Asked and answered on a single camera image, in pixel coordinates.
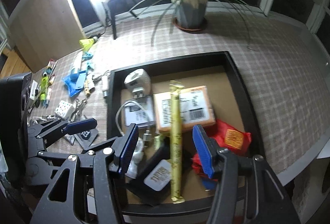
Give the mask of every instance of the red plastic package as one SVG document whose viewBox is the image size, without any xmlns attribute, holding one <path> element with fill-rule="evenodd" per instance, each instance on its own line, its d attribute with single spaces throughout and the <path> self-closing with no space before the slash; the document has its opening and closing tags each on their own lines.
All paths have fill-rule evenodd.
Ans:
<svg viewBox="0 0 330 224">
<path fill-rule="evenodd" d="M 233 153 L 244 156 L 251 143 L 251 133 L 238 131 L 231 125 L 217 119 L 217 124 L 205 128 L 207 136 L 214 138 L 220 147 L 228 148 Z M 203 172 L 198 153 L 192 158 L 192 168 L 200 176 L 206 176 Z"/>
</svg>

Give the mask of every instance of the silver screw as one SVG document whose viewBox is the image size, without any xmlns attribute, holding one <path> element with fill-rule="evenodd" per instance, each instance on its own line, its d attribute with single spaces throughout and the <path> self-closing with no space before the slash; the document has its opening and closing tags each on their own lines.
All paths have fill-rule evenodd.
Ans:
<svg viewBox="0 0 330 224">
<path fill-rule="evenodd" d="M 264 157 L 262 157 L 261 155 L 255 155 L 256 161 L 262 161 L 263 159 L 264 159 Z"/>
<path fill-rule="evenodd" d="M 105 148 L 103 149 L 103 153 L 106 154 L 106 155 L 109 155 L 113 152 L 113 149 L 112 148 Z"/>
<path fill-rule="evenodd" d="M 220 153 L 226 153 L 226 152 L 228 152 L 228 149 L 225 148 L 225 149 L 219 150 L 219 152 L 220 152 Z"/>
<path fill-rule="evenodd" d="M 73 154 L 68 157 L 69 161 L 75 161 L 76 159 L 77 159 L 77 156 L 73 155 Z"/>
</svg>

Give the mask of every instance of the plant pot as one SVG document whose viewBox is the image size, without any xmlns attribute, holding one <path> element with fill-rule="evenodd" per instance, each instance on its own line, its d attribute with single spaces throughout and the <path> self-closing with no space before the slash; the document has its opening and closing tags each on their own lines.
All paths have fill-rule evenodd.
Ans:
<svg viewBox="0 0 330 224">
<path fill-rule="evenodd" d="M 171 0 L 179 5 L 176 10 L 178 24 L 186 29 L 198 29 L 204 19 L 208 0 Z"/>
</svg>

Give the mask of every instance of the checkered tablecloth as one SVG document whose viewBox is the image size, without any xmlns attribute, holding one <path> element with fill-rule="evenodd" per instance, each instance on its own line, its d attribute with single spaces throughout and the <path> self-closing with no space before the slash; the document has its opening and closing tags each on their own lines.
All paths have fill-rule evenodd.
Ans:
<svg viewBox="0 0 330 224">
<path fill-rule="evenodd" d="M 330 124 L 330 94 L 310 53 L 296 32 L 282 22 L 249 16 L 247 22 L 251 42 L 247 48 L 247 31 L 241 18 L 228 13 L 209 13 L 208 26 L 201 34 L 174 29 L 169 34 L 169 19 L 163 20 L 150 42 L 157 17 L 123 22 L 117 25 L 118 39 L 108 29 L 90 49 L 96 72 L 104 72 L 133 64 L 195 53 L 229 51 L 250 94 L 266 157 L 279 173 L 300 158 L 325 132 Z M 58 61 L 52 99 L 47 109 L 34 109 L 32 116 L 53 114 L 60 100 L 70 100 L 61 78 L 70 73 L 76 52 Z M 34 75 L 39 80 L 41 71 Z M 87 117 L 98 121 L 99 137 L 106 139 L 107 106 L 102 85 L 88 99 Z M 81 151 L 78 143 L 69 145 L 64 139 L 50 151 Z"/>
</svg>

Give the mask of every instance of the yellow wrapped stick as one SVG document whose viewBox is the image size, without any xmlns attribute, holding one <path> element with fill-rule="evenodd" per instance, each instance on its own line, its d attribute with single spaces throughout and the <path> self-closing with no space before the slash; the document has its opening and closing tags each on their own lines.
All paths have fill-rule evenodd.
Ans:
<svg viewBox="0 0 330 224">
<path fill-rule="evenodd" d="M 170 156 L 171 156 L 171 199 L 174 204 L 184 202 L 181 196 L 182 173 L 182 121 L 180 114 L 180 91 L 183 85 L 171 81 L 171 132 L 170 132 Z"/>
</svg>

